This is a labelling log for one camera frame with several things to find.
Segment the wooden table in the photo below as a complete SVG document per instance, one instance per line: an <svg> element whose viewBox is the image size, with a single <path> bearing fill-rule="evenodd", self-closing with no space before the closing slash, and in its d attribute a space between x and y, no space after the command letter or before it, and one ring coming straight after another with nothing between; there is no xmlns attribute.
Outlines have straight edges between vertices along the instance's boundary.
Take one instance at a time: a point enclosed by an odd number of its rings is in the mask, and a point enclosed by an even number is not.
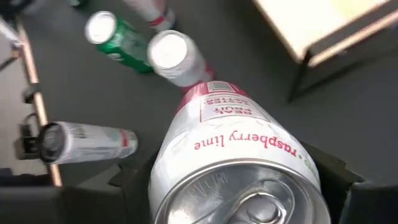
<svg viewBox="0 0 398 224"><path fill-rule="evenodd" d="M254 2L292 58L310 68L345 53L398 20L396 0Z"/></svg>

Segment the soda can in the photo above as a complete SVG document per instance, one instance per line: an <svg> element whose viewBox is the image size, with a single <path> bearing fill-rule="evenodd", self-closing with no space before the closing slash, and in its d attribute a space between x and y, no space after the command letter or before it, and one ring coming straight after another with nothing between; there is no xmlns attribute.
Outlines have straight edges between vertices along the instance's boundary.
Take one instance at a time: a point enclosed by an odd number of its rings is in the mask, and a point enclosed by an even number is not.
<svg viewBox="0 0 398 224"><path fill-rule="evenodd" d="M185 92L197 83L214 79L194 41L180 32L167 30L157 34L149 42L148 56L157 74Z"/></svg>
<svg viewBox="0 0 398 224"><path fill-rule="evenodd" d="M330 224L303 146L236 85L183 98L149 182L153 222Z"/></svg>
<svg viewBox="0 0 398 224"><path fill-rule="evenodd" d="M175 23L173 10L165 0L123 0L157 32L171 29Z"/></svg>
<svg viewBox="0 0 398 224"><path fill-rule="evenodd" d="M53 122L45 125L37 138L40 158L51 164L124 158L137 150L133 131Z"/></svg>
<svg viewBox="0 0 398 224"><path fill-rule="evenodd" d="M153 71L147 58L148 43L126 21L108 11L93 14L85 27L87 40L98 50L138 72Z"/></svg>

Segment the white can with red stripe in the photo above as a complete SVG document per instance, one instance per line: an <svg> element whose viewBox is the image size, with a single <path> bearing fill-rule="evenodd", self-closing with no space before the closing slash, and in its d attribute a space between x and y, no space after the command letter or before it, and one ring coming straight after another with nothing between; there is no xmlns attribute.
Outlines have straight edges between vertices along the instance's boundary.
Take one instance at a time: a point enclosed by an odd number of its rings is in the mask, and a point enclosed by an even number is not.
<svg viewBox="0 0 398 224"><path fill-rule="evenodd" d="M150 41L148 58L158 75L183 91L215 77L194 41L175 30L160 32Z"/></svg>
<svg viewBox="0 0 398 224"><path fill-rule="evenodd" d="M171 29L175 23L175 14L167 7L165 0L123 1L132 7L157 32Z"/></svg>
<svg viewBox="0 0 398 224"><path fill-rule="evenodd" d="M124 158L137 150L138 138L133 131L52 122L37 137L40 158L52 164Z"/></svg>
<svg viewBox="0 0 398 224"><path fill-rule="evenodd" d="M303 146L236 85L183 98L153 166L152 219L174 223L330 224Z"/></svg>

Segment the black metal leg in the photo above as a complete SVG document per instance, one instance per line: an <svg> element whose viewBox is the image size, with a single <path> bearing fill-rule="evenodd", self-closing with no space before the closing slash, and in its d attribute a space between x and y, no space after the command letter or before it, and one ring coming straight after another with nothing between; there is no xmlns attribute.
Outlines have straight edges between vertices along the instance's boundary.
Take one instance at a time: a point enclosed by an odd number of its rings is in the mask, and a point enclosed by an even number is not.
<svg viewBox="0 0 398 224"><path fill-rule="evenodd" d="M7 60L3 61L3 63L0 65L0 72L15 60L17 60L17 57L9 57Z"/></svg>
<svg viewBox="0 0 398 224"><path fill-rule="evenodd" d="M304 59L302 60L302 63L300 64L298 68L298 74L295 77L295 80L293 81L292 88L290 89L289 97L287 98L287 101L290 103L297 95L298 89L300 88L301 81L303 80L304 76L307 73L308 70L308 63L310 62L310 59L312 58L312 54L307 51L305 53Z"/></svg>

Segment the can top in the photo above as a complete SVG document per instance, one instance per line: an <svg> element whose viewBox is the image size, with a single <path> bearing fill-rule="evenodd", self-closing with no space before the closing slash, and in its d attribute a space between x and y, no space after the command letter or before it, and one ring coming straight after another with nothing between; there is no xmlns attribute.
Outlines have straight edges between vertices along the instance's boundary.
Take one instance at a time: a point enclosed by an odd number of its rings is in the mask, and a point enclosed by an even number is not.
<svg viewBox="0 0 398 224"><path fill-rule="evenodd" d="M188 45L183 34L166 30L150 41L148 51L153 66L171 69L183 62L188 54Z"/></svg>
<svg viewBox="0 0 398 224"><path fill-rule="evenodd" d="M85 35L92 44L103 44L112 38L116 31L116 16L112 12L99 11L87 21Z"/></svg>
<svg viewBox="0 0 398 224"><path fill-rule="evenodd" d="M318 189L300 174L241 159L187 176L163 200L155 223L330 224L330 216Z"/></svg>
<svg viewBox="0 0 398 224"><path fill-rule="evenodd" d="M65 149L67 137L57 123L46 124L37 136L39 155L44 162L56 161Z"/></svg>

